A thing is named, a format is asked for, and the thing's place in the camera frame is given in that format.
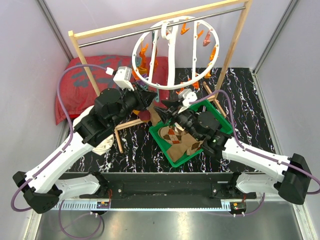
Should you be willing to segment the orange sock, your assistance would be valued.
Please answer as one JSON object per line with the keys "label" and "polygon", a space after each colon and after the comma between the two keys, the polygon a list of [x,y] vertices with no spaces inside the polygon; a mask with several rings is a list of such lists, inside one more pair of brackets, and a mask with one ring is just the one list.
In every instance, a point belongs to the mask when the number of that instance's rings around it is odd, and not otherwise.
{"label": "orange sock", "polygon": [[148,74],[149,68],[147,66],[147,57],[146,57],[146,51],[148,49],[149,44],[147,43],[145,47],[143,47],[143,43],[141,43],[141,50],[139,52],[139,57],[141,58],[141,64],[138,67],[138,71],[141,75]]}

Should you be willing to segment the tan sock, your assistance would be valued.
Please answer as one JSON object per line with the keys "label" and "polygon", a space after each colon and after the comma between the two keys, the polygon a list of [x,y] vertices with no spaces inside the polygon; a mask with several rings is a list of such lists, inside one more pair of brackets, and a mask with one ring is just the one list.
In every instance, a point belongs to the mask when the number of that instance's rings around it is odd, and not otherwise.
{"label": "tan sock", "polygon": [[200,150],[203,140],[196,140],[190,134],[183,135],[181,137],[180,143],[174,143],[166,153],[175,163],[179,160],[184,154],[191,156],[197,151]]}
{"label": "tan sock", "polygon": [[156,126],[159,122],[161,122],[161,117],[159,116],[159,114],[156,112],[156,110],[153,107],[150,107],[148,109],[149,113],[150,113],[150,121],[152,126]]}

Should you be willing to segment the white round sock hanger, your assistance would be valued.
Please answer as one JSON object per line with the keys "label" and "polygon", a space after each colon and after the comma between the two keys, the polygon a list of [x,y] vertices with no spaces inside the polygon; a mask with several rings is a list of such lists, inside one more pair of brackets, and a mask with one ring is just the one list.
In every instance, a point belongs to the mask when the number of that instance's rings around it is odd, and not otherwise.
{"label": "white round sock hanger", "polygon": [[[192,28],[188,28],[187,24],[192,23]],[[191,77],[187,81],[176,83],[176,60],[178,59],[178,37],[183,36],[192,30],[190,37],[192,38],[191,45]],[[201,44],[204,48],[213,44],[212,51],[209,55],[209,62],[207,67],[201,73],[197,73],[196,67],[198,62],[198,43],[203,40]],[[142,59],[139,56],[141,51],[141,43],[143,47],[148,44],[147,51],[145,53],[147,66],[149,73],[140,74],[138,67],[141,64]],[[158,62],[159,45],[167,43],[167,58],[168,58],[168,77],[165,84],[159,84],[153,82],[153,74],[156,71]],[[216,30],[206,21],[192,17],[192,16],[180,16],[161,20],[155,23],[151,28],[147,29],[146,32],[137,40],[132,56],[132,74],[135,79],[141,80],[146,85],[153,87],[158,90],[178,90],[183,89],[187,86],[197,83],[200,79],[206,78],[210,75],[211,69],[215,65],[218,59],[218,53],[220,51],[220,39]]]}

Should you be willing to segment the purple striped sock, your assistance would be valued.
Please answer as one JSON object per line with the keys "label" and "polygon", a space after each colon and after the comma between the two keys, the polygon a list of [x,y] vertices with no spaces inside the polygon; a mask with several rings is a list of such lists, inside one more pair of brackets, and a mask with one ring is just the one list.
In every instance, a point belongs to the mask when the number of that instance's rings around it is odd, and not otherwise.
{"label": "purple striped sock", "polygon": [[144,123],[147,123],[151,120],[151,114],[148,110],[142,110],[142,111],[139,111],[139,110],[133,110],[132,111],[135,115],[138,116],[138,118],[144,122]]}

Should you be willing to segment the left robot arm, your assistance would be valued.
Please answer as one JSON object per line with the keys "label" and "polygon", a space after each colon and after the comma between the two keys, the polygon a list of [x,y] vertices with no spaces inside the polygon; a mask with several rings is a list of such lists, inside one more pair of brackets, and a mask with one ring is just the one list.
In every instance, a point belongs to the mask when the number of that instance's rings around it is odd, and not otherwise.
{"label": "left robot arm", "polygon": [[81,156],[112,136],[116,126],[134,110],[146,110],[154,91],[135,84],[132,90],[106,88],[94,100],[92,109],[70,130],[69,138],[41,164],[28,172],[18,171],[13,181],[30,209],[43,214],[65,199],[108,194],[108,181],[98,172],[61,180],[63,173]]}

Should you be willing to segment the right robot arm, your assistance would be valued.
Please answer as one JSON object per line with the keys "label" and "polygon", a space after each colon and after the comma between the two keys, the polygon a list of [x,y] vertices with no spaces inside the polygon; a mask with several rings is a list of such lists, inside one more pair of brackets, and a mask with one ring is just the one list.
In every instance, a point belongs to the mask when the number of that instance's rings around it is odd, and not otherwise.
{"label": "right robot arm", "polygon": [[227,185],[230,197],[236,199],[243,194],[256,192],[277,194],[296,205],[305,202],[312,174],[302,155],[274,154],[239,141],[222,131],[225,127],[224,118],[219,118],[208,107],[205,111],[182,109],[178,101],[166,101],[165,105],[167,108],[155,108],[161,121],[178,124],[194,139],[201,141],[201,149],[206,155],[258,170],[257,173],[234,173]]}

